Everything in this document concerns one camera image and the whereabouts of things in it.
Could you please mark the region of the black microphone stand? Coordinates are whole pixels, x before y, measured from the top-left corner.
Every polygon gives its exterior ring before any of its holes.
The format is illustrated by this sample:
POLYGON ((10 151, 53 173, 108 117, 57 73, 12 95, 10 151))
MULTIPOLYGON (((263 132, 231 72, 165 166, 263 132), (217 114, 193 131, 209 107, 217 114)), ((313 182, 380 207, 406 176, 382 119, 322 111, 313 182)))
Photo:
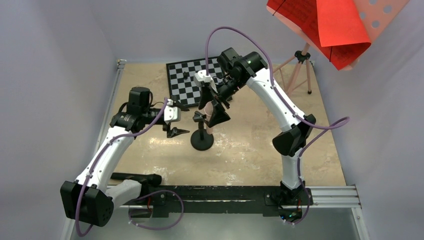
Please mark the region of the black microphone stand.
POLYGON ((190 137, 192 147, 198 151, 210 149, 214 144, 214 136, 207 133, 205 128, 206 115, 199 111, 195 111, 192 119, 198 126, 198 129, 195 130, 190 137))

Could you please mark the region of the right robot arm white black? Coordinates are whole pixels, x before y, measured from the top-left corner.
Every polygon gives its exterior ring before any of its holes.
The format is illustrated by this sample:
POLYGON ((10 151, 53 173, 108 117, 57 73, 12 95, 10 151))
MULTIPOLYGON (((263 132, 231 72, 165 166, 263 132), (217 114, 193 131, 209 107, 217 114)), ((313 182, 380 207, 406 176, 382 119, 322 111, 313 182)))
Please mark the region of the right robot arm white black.
POLYGON ((269 65, 262 56, 253 51, 245 56, 233 48, 223 51, 217 58, 223 72, 222 83, 216 85, 206 70, 195 73, 195 84, 200 88, 198 108, 204 109, 203 122, 209 129, 230 120, 226 110, 235 93, 248 86, 262 100, 279 124, 281 133, 273 138, 272 144, 282 158, 282 181, 279 197, 288 204, 294 203, 304 191, 301 151, 316 123, 313 114, 296 112, 296 105, 275 82, 269 65))

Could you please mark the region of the black white chessboard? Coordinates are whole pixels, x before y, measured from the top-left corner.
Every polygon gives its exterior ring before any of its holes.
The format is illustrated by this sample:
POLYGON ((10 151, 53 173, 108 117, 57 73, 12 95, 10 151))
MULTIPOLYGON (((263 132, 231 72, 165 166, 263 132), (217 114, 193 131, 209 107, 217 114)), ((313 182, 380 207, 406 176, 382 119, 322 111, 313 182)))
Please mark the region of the black white chessboard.
POLYGON ((209 57, 208 62, 204 58, 171 62, 165 65, 167 82, 170 96, 176 96, 184 106, 191 108, 199 105, 201 90, 195 85, 194 75, 200 70, 209 68, 213 78, 221 82, 226 75, 218 64, 217 57, 209 57), (189 77, 183 79, 183 73, 188 72, 189 77))

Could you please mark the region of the red sheet music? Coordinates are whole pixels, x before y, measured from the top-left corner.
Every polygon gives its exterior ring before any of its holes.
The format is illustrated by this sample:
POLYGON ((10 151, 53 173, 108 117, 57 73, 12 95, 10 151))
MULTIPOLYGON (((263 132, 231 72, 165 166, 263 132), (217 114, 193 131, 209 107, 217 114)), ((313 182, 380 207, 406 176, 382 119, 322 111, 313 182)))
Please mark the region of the red sheet music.
POLYGON ((316 0, 268 0, 266 5, 299 27, 314 44, 321 46, 316 0))
POLYGON ((330 63, 342 70, 371 45, 353 0, 317 0, 319 48, 330 63))

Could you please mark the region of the pink music stand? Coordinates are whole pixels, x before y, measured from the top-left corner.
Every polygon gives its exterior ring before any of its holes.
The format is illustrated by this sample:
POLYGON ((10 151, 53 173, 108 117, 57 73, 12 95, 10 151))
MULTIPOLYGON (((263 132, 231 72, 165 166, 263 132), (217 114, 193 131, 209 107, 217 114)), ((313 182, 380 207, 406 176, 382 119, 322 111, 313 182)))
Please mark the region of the pink music stand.
MULTIPOLYGON (((385 28, 391 23, 391 21, 398 15, 398 13, 407 5, 406 0, 353 0, 356 8, 359 12, 360 18, 366 32, 371 40, 371 44, 382 34, 385 28)), ((275 16, 279 21, 286 25, 295 34, 301 37, 305 41, 305 45, 302 50, 297 51, 290 60, 297 60, 296 66, 290 76, 288 83, 284 83, 284 91, 289 95, 297 88, 295 85, 296 79, 299 75, 302 65, 306 65, 306 70, 309 72, 311 68, 311 61, 308 59, 308 51, 310 48, 321 53, 327 58, 320 50, 318 44, 314 44, 303 32, 290 20, 280 15, 276 11, 266 6, 267 10, 275 16)), ((354 68, 359 62, 361 55, 350 65, 341 69, 342 71, 348 71, 354 68)))

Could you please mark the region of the pink microphone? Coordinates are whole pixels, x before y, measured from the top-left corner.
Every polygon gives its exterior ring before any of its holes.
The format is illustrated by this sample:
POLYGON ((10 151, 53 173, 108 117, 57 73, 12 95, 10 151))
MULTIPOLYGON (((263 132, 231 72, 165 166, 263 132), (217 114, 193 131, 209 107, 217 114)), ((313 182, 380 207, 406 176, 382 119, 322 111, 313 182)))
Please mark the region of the pink microphone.
MULTIPOLYGON (((205 105, 205 107, 204 107, 204 113, 205 113, 205 115, 206 115, 206 120, 207 121, 209 121, 210 120, 210 118, 211 118, 211 116, 212 116, 212 114, 213 114, 213 111, 214 111, 214 108, 213 108, 213 104, 212 104, 212 102, 211 101, 209 101, 206 105, 205 105)), ((205 129, 206 129, 206 132, 209 134, 209 135, 212 135, 213 134, 213 128, 212 127, 208 127, 208 126, 206 126, 205 127, 205 129)))

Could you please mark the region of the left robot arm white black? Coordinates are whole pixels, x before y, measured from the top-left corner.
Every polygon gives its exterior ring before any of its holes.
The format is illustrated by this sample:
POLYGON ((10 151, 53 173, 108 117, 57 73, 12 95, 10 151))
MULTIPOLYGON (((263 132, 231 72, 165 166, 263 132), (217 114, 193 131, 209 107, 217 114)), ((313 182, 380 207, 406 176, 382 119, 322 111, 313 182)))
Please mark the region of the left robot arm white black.
POLYGON ((106 137, 87 167, 74 181, 65 181, 60 196, 67 218, 91 226, 103 227, 113 211, 134 201, 138 205, 149 199, 148 188, 159 186, 158 174, 115 173, 125 151, 138 136, 153 126, 161 126, 167 138, 185 134, 186 130, 171 127, 189 109, 176 97, 165 98, 155 108, 153 93, 147 87, 132 87, 128 100, 111 118, 106 137))

